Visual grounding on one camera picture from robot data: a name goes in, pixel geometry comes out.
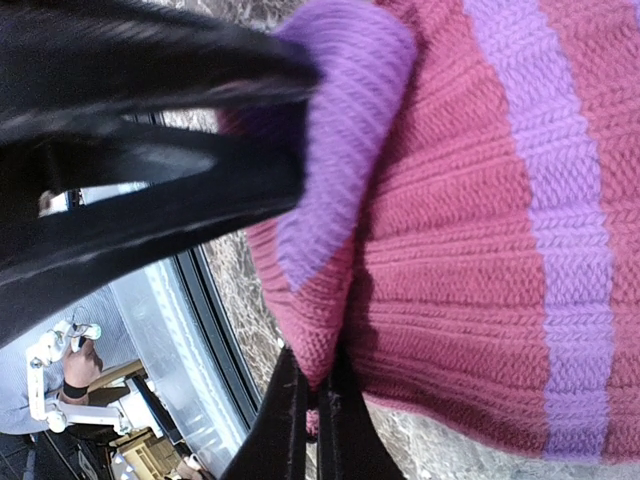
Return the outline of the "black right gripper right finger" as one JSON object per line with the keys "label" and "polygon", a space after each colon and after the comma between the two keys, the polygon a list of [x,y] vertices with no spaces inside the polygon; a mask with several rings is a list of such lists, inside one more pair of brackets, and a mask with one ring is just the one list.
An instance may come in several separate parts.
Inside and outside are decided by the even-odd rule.
{"label": "black right gripper right finger", "polygon": [[404,479],[377,434],[345,350],[337,351],[318,400],[319,479]]}

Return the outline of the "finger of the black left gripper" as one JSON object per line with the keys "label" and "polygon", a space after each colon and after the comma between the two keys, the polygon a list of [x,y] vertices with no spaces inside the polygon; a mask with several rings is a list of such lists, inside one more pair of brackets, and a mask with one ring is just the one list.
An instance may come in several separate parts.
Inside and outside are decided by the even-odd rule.
{"label": "finger of the black left gripper", "polygon": [[187,108],[292,109],[301,45],[141,1],[1,5],[1,340],[112,280],[292,209],[296,149],[141,123]]}

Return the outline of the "maroon purple orange sock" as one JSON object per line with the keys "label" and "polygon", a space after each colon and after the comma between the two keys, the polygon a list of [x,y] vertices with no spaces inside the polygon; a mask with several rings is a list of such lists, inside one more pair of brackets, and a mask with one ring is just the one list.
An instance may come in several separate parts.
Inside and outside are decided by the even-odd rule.
{"label": "maroon purple orange sock", "polygon": [[311,1],[299,206],[252,227],[309,384],[501,450],[639,457],[639,5]]}

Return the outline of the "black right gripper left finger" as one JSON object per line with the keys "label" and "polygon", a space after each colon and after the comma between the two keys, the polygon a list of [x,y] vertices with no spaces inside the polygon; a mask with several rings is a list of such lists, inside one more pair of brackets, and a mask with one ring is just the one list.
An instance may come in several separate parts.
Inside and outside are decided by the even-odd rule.
{"label": "black right gripper left finger", "polygon": [[307,406],[307,379],[284,347],[251,430],[221,479],[303,479]]}

